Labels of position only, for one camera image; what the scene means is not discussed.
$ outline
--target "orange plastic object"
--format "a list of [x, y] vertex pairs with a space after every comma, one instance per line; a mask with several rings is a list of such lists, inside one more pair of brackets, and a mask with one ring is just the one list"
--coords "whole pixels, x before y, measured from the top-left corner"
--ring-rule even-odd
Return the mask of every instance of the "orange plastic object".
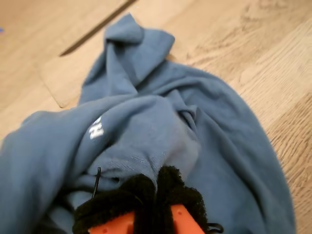
[[90, 228], [90, 234], [133, 234], [135, 213], [129, 212], [105, 224]]
[[171, 212], [174, 219], [175, 234], [205, 234], [182, 204], [171, 206]]
[[[205, 234], [196, 223], [185, 206], [182, 204], [171, 206], [175, 234]], [[133, 234], [135, 213], [129, 212], [105, 224], [89, 229], [90, 234]]]

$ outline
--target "black cord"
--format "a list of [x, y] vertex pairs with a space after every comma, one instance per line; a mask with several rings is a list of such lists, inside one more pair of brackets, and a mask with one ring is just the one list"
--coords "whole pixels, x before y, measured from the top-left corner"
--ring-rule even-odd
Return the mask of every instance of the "black cord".
[[99, 178], [101, 177], [101, 168], [98, 167], [97, 168], [97, 178], [96, 178], [96, 183], [94, 184], [94, 190], [93, 190], [93, 194], [92, 194], [92, 198], [96, 195], [97, 190], [98, 190], [98, 181]]

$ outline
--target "wooden floor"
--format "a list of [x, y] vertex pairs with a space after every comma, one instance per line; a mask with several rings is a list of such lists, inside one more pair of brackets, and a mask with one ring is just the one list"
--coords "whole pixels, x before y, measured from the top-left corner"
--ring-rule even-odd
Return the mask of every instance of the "wooden floor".
[[[103, 30], [60, 55], [127, 2], [0, 2], [1, 138], [36, 110], [75, 105]], [[138, 0], [127, 11], [175, 36], [170, 59], [220, 76], [246, 100], [285, 171], [298, 233], [310, 234], [312, 1]]]

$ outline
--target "blue fabric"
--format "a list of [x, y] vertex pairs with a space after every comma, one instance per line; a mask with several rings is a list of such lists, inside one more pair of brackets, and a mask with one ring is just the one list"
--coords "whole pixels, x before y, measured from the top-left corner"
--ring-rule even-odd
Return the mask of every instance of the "blue fabric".
[[174, 37], [131, 15], [105, 33], [105, 50], [79, 105], [36, 112], [3, 141], [0, 233], [40, 223], [71, 233], [73, 209], [99, 190], [160, 167], [180, 169], [226, 234], [295, 233], [277, 157], [246, 103], [219, 78], [165, 57]]

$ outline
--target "black fuzzy fabric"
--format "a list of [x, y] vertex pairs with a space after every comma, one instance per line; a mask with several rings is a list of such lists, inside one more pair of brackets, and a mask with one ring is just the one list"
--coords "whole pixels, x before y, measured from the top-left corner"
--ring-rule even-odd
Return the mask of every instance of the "black fuzzy fabric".
[[74, 234], [88, 234], [88, 229], [104, 224], [120, 215], [135, 211], [134, 232], [142, 233], [150, 227], [146, 216], [153, 203], [155, 187], [144, 175], [136, 175], [116, 190], [96, 195], [75, 211]]
[[[175, 234], [171, 206], [183, 204], [205, 234], [222, 233], [218, 224], [209, 224], [201, 194], [184, 185], [178, 169], [164, 166], [157, 178], [157, 194], [152, 181], [144, 175], [127, 180], [119, 189], [97, 195], [75, 212], [74, 234], [130, 211], [135, 212], [134, 234]], [[209, 226], [218, 227], [210, 230]]]

